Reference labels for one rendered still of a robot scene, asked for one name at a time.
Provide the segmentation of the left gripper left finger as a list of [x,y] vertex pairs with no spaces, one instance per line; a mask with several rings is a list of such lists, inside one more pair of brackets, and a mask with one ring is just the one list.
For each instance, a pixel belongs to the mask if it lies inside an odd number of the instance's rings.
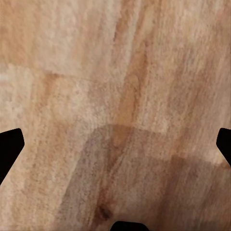
[[0,133],[0,184],[25,146],[20,128]]

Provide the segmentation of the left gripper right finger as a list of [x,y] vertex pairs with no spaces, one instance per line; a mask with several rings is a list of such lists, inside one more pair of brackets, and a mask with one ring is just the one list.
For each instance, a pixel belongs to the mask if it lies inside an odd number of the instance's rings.
[[218,132],[217,147],[231,166],[231,130],[221,128]]

